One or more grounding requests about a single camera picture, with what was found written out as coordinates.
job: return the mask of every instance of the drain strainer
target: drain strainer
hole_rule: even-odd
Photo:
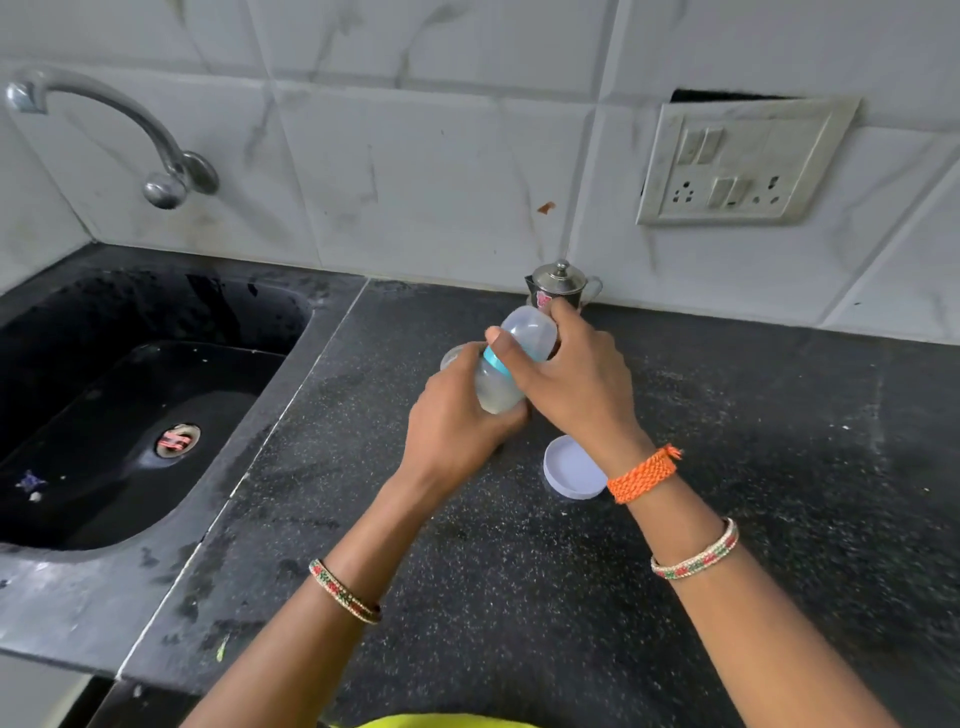
[[[160,435],[154,452],[160,457],[180,457],[192,450],[200,440],[196,425],[175,425]]]

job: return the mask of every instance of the white marble tile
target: white marble tile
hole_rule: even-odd
[[[0,293],[88,240],[26,139],[0,109]]]
[[[276,105],[264,83],[112,69],[95,75],[152,111],[183,149],[209,159],[221,179],[213,197],[191,193],[178,209],[152,207],[141,186],[162,167],[147,135],[102,104],[51,94],[48,116],[20,114],[15,121],[98,239],[318,265]]]
[[[960,344],[960,182],[905,230],[882,265],[860,281],[829,328]]]
[[[0,56],[263,73],[245,0],[5,0]]]
[[[278,78],[587,94],[607,0],[252,0]]]
[[[956,124],[960,3],[624,0],[605,92],[675,88],[863,95],[868,122]]]
[[[324,267],[520,289],[557,256],[590,107],[283,88]]]
[[[608,300],[814,325],[957,148],[950,135],[848,133],[800,225],[639,227],[656,111],[601,108],[570,258]]]

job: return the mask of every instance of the wrist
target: wrist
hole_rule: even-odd
[[[390,504],[398,515],[426,520],[444,502],[446,489],[438,478],[414,472],[401,464],[380,488],[376,499]]]
[[[605,433],[589,454],[607,479],[613,480],[629,473],[656,451],[647,433],[636,425]]]

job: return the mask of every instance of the black granite countertop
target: black granite countertop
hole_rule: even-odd
[[[407,411],[444,352],[519,303],[368,282],[124,675],[209,689],[396,467]],[[903,724],[956,725],[960,348],[605,306],[586,315],[616,337],[654,438],[685,450],[684,476],[738,520]],[[541,481],[557,434],[535,418],[425,527],[326,718],[739,725],[627,512]]]

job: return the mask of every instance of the chrome faucet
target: chrome faucet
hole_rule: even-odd
[[[7,106],[23,113],[46,113],[50,91],[74,93],[120,111],[135,121],[154,142],[163,162],[163,172],[151,172],[143,183],[143,195],[151,205],[174,209],[183,204],[189,190],[215,194],[220,187],[217,171],[196,152],[184,152],[173,135],[156,117],[114,88],[80,73],[49,66],[26,66],[7,85]]]

